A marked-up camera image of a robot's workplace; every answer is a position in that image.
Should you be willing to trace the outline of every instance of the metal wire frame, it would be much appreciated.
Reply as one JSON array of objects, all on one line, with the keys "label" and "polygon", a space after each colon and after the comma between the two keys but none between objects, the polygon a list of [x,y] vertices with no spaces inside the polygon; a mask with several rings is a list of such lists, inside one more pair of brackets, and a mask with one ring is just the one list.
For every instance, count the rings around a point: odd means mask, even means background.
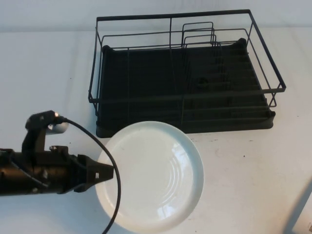
[{"label": "metal wire frame", "polygon": [[[183,25],[182,31],[172,31],[171,27],[172,27],[172,19],[174,18],[186,18],[186,17],[203,17],[203,16],[220,16],[220,15],[235,15],[235,14],[249,14],[250,19],[252,21],[251,23],[251,27],[249,32],[247,33],[246,29],[239,29],[239,30],[244,30],[247,34],[248,40],[247,40],[247,44],[250,42],[252,49],[256,55],[256,59],[259,63],[260,69],[264,75],[265,81],[268,85],[268,89],[262,89],[262,90],[252,90],[252,91],[240,91],[240,92],[235,92],[235,91],[224,91],[224,92],[218,92],[218,93],[205,93],[205,94],[188,94],[187,96],[182,96],[181,95],[166,95],[166,96],[161,96],[161,97],[147,97],[144,99],[141,98],[131,98],[129,97],[129,92],[128,92],[128,98],[127,99],[118,99],[118,100],[101,100],[98,98],[99,96],[99,92],[101,92],[101,90],[99,91],[99,84],[100,84],[100,77],[101,77],[101,64],[102,64],[102,53],[100,53],[100,61],[99,61],[99,73],[98,73],[98,81],[97,81],[97,98],[93,98],[92,97],[92,85],[93,85],[93,79],[94,79],[94,70],[95,70],[95,62],[96,62],[96,56],[97,56],[97,42],[99,41],[101,48],[102,48],[102,43],[104,40],[104,37],[113,37],[113,36],[134,36],[134,35],[149,35],[149,34],[160,34],[160,33],[169,33],[170,34],[170,41],[169,44],[167,45],[155,45],[155,46],[138,46],[138,47],[115,47],[114,49],[127,49],[128,51],[128,58],[129,58],[129,51],[130,49],[147,49],[148,47],[153,47],[152,49],[155,49],[155,47],[161,47],[161,46],[168,46],[170,49],[170,53],[171,53],[171,59],[172,59],[172,52],[171,49],[172,48],[178,48],[178,47],[182,47],[183,46],[183,36],[184,33],[187,31],[190,32],[195,32],[195,31],[204,31],[204,30],[211,30],[213,31],[213,35],[215,31],[226,31],[226,30],[237,30],[237,29],[213,29],[213,23],[212,23],[212,28],[202,28],[201,29],[192,29],[192,30],[184,30],[184,26],[188,25],[188,24],[192,24],[192,23],[187,23]],[[123,35],[105,35],[102,37],[102,40],[100,39],[99,33],[98,33],[98,22],[99,21],[111,21],[111,20],[149,20],[149,19],[170,19],[170,31],[169,32],[153,32],[153,33],[141,33],[141,34],[123,34]],[[267,77],[265,76],[264,70],[261,66],[261,63],[259,61],[259,58],[256,54],[256,51],[254,49],[254,46],[251,42],[250,39],[250,34],[252,31],[252,28],[255,28],[258,37],[260,39],[260,42],[264,48],[264,51],[266,52],[266,55],[271,63],[271,66],[279,80],[279,85],[277,88],[271,88],[268,82]],[[175,32],[179,32],[182,33],[182,40],[181,40],[181,44],[171,44],[171,33],[175,33]],[[118,103],[118,102],[137,102],[137,101],[141,101],[141,102],[148,102],[148,101],[158,101],[158,100],[176,100],[176,101],[180,101],[182,99],[183,103],[184,100],[187,99],[193,99],[193,98],[216,98],[216,97],[228,97],[228,96],[232,96],[232,97],[236,97],[236,96],[248,96],[248,95],[259,95],[259,94],[272,94],[272,100],[269,104],[269,106],[271,107],[275,107],[276,106],[276,101],[275,101],[275,95],[276,93],[280,93],[280,92],[284,92],[286,89],[286,85],[278,71],[278,68],[276,67],[276,64],[264,42],[264,39],[259,31],[259,28],[254,20],[254,17],[251,13],[250,10],[232,10],[232,11],[214,11],[214,12],[199,12],[199,13],[182,13],[182,14],[165,14],[165,15],[141,15],[141,16],[116,16],[116,17],[98,17],[97,18],[97,23],[96,23],[96,38],[95,38],[95,49],[94,49],[94,59],[93,59],[93,65],[92,65],[92,73],[91,73],[91,80],[90,80],[90,86],[89,86],[89,95],[88,95],[88,99],[89,102],[92,103],[96,109],[96,115],[98,115],[98,105],[102,104],[102,103]]]}]

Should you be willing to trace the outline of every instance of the white table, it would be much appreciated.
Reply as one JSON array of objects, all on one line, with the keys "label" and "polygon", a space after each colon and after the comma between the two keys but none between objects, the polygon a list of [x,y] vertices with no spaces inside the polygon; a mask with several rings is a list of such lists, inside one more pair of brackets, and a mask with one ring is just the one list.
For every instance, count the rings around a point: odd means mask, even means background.
[{"label": "white table", "polygon": [[[312,177],[312,28],[262,28],[287,85],[270,130],[190,134],[205,171],[194,212],[167,234],[278,234]],[[55,110],[95,133],[87,95],[94,32],[0,34],[0,146],[21,150],[26,119]],[[47,137],[71,154],[100,148],[74,127]],[[99,234],[108,223],[95,189],[0,198],[0,233]],[[129,232],[114,225],[111,234]]]}]

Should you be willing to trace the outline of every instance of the black cable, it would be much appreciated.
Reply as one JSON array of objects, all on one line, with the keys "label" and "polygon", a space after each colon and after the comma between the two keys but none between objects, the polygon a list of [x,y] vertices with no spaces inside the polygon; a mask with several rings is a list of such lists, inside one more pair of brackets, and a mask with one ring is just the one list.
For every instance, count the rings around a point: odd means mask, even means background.
[{"label": "black cable", "polygon": [[117,164],[116,164],[113,156],[111,155],[111,153],[107,150],[107,148],[92,133],[90,133],[88,130],[86,130],[84,127],[77,124],[76,122],[71,121],[70,119],[67,119],[67,118],[64,118],[61,116],[59,116],[59,118],[61,118],[63,122],[70,123],[70,124],[74,125],[75,127],[79,128],[80,130],[82,130],[85,134],[87,134],[92,140],[94,140],[104,150],[104,152],[107,154],[107,156],[109,157],[110,161],[113,164],[114,170],[116,172],[116,179],[117,179],[117,202],[116,202],[116,207],[115,207],[115,211],[113,213],[113,216],[112,216],[110,222],[108,223],[107,227],[105,228],[105,230],[102,233],[102,234],[107,234],[107,232],[109,231],[109,229],[111,228],[111,226],[113,225],[113,223],[116,219],[116,216],[117,216],[118,210],[119,210],[119,205],[120,205],[121,180],[120,180],[120,174],[119,174]]},{"label": "black cable", "polygon": [[14,154],[14,151],[11,149],[0,149],[0,151],[4,151],[7,154],[5,156],[8,157],[10,163],[18,170],[20,170],[24,175],[26,175],[27,177],[29,177],[32,181],[34,181],[35,183],[39,184],[40,186],[47,188],[49,187],[49,183],[45,183],[40,181],[39,179],[36,179],[35,176],[32,176],[32,173],[29,172],[26,168],[24,168],[22,165],[20,165],[18,162],[15,161],[15,159],[12,157],[12,155]]}]

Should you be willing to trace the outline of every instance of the black drip tray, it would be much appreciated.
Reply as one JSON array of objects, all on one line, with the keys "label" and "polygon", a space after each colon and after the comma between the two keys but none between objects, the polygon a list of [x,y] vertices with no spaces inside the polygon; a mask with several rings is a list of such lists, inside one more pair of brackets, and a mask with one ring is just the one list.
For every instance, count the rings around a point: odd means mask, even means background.
[{"label": "black drip tray", "polygon": [[267,129],[272,112],[246,40],[205,47],[102,49],[97,135],[111,137],[140,121],[162,121],[185,133]]}]

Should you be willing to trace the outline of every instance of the black dish rack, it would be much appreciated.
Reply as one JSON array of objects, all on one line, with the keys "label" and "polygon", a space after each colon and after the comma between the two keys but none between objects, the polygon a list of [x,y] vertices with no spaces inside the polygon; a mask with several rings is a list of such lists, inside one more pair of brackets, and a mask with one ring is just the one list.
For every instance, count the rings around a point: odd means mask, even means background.
[{"label": "black dish rack", "polygon": [[[251,25],[213,21],[242,15]],[[117,24],[125,20],[130,26]],[[100,36],[100,21],[113,23],[103,29],[112,34]],[[267,66],[260,60],[267,60]],[[265,69],[276,77],[276,88]],[[97,18],[88,99],[96,109],[98,137],[148,120],[185,133],[268,129],[273,126],[275,95],[285,89],[250,10]]]}]

